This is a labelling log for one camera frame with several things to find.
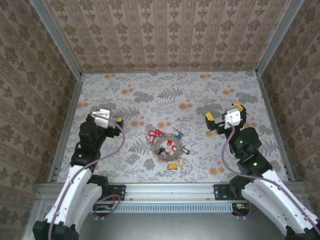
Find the damask wallpaper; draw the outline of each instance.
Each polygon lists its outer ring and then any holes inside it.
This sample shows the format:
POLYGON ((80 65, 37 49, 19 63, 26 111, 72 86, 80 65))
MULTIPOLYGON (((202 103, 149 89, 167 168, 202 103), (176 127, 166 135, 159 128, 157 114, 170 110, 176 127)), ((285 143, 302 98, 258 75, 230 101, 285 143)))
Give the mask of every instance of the damask wallpaper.
POLYGON ((263 80, 295 177, 319 214, 320 1, 304 1, 263 80))
POLYGON ((22 238, 75 78, 27 0, 0 1, 0 239, 22 238))
POLYGON ((44 0, 82 72, 254 69, 289 0, 44 0))
MULTIPOLYGON (((246 107, 244 127, 256 129, 262 142, 261 153, 279 177, 287 179, 254 71, 84 74, 82 79, 59 182, 66 181, 80 125, 90 112, 100 108, 111 110, 112 119, 124 118, 126 137, 120 152, 98 163, 95 174, 107 176, 112 183, 227 182, 235 175, 221 161, 226 138, 210 132, 204 116, 211 111, 219 122, 234 102, 246 107), (164 133, 164 138, 152 141, 149 131, 157 130, 164 133), (180 156, 183 159, 174 159, 181 150, 179 142, 184 146, 180 156), (158 154, 159 148, 165 150, 165 157, 158 154), (183 166, 167 169, 169 164, 178 165, 180 161, 183 166)), ((121 136, 107 138, 101 155, 112 153, 121 142, 121 136)), ((237 160, 229 150, 225 156, 237 170, 237 160)))

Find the wall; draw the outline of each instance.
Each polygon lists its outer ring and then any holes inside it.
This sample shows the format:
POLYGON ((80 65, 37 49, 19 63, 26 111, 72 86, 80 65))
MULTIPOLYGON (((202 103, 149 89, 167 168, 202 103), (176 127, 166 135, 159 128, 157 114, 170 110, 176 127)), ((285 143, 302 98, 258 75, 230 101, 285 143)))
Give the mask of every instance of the wall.
POLYGON ((304 1, 262 77, 296 180, 320 213, 320 1, 304 1))
POLYGON ((27 0, 0 1, 0 239, 19 239, 46 182, 75 78, 27 0))
POLYGON ((83 72, 254 69, 289 0, 45 0, 83 72))

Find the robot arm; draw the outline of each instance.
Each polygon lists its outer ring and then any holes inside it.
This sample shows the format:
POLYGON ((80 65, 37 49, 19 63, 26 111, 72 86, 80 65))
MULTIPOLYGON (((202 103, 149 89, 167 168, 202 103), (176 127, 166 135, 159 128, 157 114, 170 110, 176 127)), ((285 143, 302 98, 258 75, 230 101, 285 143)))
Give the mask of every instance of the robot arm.
MULTIPOLYGON (((109 119, 110 111, 104 109, 94 111, 87 116, 86 122, 81 124, 80 142, 76 145, 72 155, 66 182, 44 221, 37 221, 34 224, 32 231, 35 240, 48 239, 49 226, 53 221, 51 235, 53 240, 78 240, 81 226, 95 202, 109 195, 108 178, 93 175, 97 164, 92 164, 86 169, 82 168, 100 159, 100 149, 106 137, 119 136, 121 131, 117 127, 109 126, 108 120, 95 116, 109 119), (66 191, 71 179, 76 174, 78 174, 77 177, 66 191), (61 203, 59 212, 54 217, 59 203, 61 203)), ((122 118, 118 118, 116 123, 123 128, 124 121, 122 118)))
POLYGON ((235 197, 242 196, 258 207, 286 236, 286 240, 320 239, 315 228, 319 228, 320 219, 297 200, 280 180, 272 165, 258 151, 262 143, 256 130, 252 127, 241 130, 247 119, 245 107, 239 103, 232 105, 233 107, 222 115, 222 122, 215 123, 210 112, 205 116, 207 128, 210 131, 216 130, 219 135, 224 134, 229 138, 234 128, 234 134, 229 141, 230 152, 236 159, 239 159, 237 165, 241 174, 249 178, 240 175, 234 177, 230 181, 230 191, 235 197), (270 180, 278 186, 261 178, 270 180), (308 216, 308 219, 297 205, 308 216))

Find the floral tablecloth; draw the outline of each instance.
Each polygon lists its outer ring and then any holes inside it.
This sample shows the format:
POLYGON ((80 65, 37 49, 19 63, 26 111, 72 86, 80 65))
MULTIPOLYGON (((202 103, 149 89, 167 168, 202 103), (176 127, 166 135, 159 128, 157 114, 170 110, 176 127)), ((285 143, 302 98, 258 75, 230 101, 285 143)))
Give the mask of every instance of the floral tablecloth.
MULTIPOLYGON (((94 173, 113 183, 207 183, 233 178, 221 161, 225 137, 209 132, 204 115, 215 119, 232 102, 247 109, 245 127, 256 128, 269 160, 282 180, 286 172, 280 157, 267 110, 253 71, 247 72, 159 72, 84 74, 84 84, 61 165, 58 182, 66 180, 79 127, 88 113, 111 110, 111 117, 124 118, 125 145, 115 156, 98 163, 94 173), (149 131, 183 134, 181 141, 189 155, 183 154, 183 167, 168 170, 168 164, 152 153, 149 131)), ((113 152, 122 137, 107 138, 101 155, 113 152)), ((169 146, 164 146, 173 153, 169 146)), ((237 160, 226 151, 226 160, 238 170, 237 160)))

